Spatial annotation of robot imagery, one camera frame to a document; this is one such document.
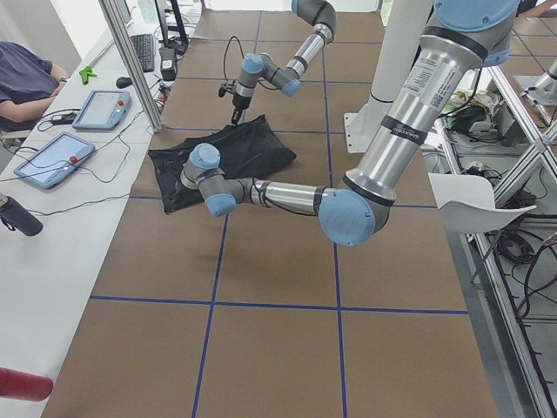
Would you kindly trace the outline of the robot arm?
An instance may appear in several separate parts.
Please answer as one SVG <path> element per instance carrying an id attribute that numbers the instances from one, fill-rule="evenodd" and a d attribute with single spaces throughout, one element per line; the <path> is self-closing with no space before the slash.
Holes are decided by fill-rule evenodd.
<path id="1" fill-rule="evenodd" d="M 335 188 L 227 179 L 220 154 L 197 145 L 180 173 L 180 183 L 197 190 L 209 212 L 223 216 L 241 203 L 315 216 L 325 235 L 343 246 L 370 239 L 387 222 L 395 186 L 425 142 L 463 76 L 504 62 L 519 5 L 515 1 L 396 1 L 375 73 L 393 70 L 382 116 L 379 89 L 354 125 L 365 133 L 365 153 Z"/>
<path id="2" fill-rule="evenodd" d="M 267 53 L 248 53 L 237 79 L 222 83 L 218 95 L 232 94 L 234 110 L 231 122 L 237 125 L 252 101 L 258 81 L 263 78 L 286 96 L 293 96 L 300 87 L 300 79 L 318 53 L 334 39 L 337 26 L 336 10 L 327 1 L 293 1 L 292 12 L 312 26 L 312 32 L 282 68 Z"/>

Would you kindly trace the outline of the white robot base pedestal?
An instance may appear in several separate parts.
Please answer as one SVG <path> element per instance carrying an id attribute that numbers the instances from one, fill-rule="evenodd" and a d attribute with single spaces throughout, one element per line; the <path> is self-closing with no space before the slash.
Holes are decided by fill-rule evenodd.
<path id="1" fill-rule="evenodd" d="M 365 152 L 378 132 L 418 55 L 432 6 L 428 0 L 393 1 L 368 101 L 358 112 L 344 115 L 348 152 Z"/>

